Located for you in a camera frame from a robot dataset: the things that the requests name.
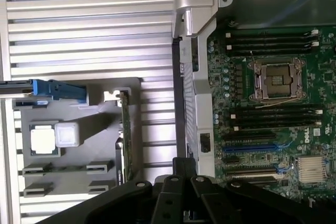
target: green circuit board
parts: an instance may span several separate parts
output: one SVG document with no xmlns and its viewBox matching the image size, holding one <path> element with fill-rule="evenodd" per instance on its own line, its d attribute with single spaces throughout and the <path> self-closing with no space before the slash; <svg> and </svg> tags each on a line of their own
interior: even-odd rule
<svg viewBox="0 0 336 224">
<path fill-rule="evenodd" d="M 336 27 L 216 30 L 207 44 L 217 181 L 334 197 Z"/>
<path fill-rule="evenodd" d="M 132 171 L 132 131 L 129 112 L 129 95 L 127 92 L 120 92 L 121 116 L 123 129 L 123 163 L 124 163 L 124 181 L 127 182 L 133 178 Z"/>
</svg>

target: computer case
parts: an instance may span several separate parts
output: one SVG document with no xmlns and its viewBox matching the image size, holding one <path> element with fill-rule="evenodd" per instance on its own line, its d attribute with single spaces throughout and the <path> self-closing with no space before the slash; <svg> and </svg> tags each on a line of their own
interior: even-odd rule
<svg viewBox="0 0 336 224">
<path fill-rule="evenodd" d="M 173 62 L 178 148 L 215 176 L 207 38 L 234 17 L 238 29 L 335 24 L 336 0 L 174 0 Z M 193 71 L 193 56 L 198 71 Z"/>
</svg>

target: cpu socket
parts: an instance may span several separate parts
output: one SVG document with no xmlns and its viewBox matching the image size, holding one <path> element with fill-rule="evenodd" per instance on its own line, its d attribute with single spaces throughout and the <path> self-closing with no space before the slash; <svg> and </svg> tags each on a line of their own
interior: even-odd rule
<svg viewBox="0 0 336 224">
<path fill-rule="evenodd" d="M 248 64 L 255 74 L 255 90 L 250 100 L 274 103 L 306 96 L 302 89 L 302 67 L 298 58 L 256 60 Z"/>
</svg>

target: white plastic cap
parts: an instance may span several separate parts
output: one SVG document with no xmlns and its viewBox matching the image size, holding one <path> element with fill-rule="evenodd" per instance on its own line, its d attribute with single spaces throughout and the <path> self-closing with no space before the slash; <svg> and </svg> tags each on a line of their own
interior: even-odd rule
<svg viewBox="0 0 336 224">
<path fill-rule="evenodd" d="M 56 146 L 60 148 L 77 147 L 79 126 L 76 122 L 60 122 L 55 124 Z"/>
</svg>

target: black plastic frame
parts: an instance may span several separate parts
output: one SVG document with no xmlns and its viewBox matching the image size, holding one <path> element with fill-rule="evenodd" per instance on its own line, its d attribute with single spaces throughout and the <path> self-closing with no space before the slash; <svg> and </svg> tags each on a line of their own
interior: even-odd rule
<svg viewBox="0 0 336 224">
<path fill-rule="evenodd" d="M 177 156 L 186 157 L 183 77 L 181 76 L 180 69 L 180 41 L 181 38 L 173 39 L 172 45 L 175 130 Z"/>
</svg>

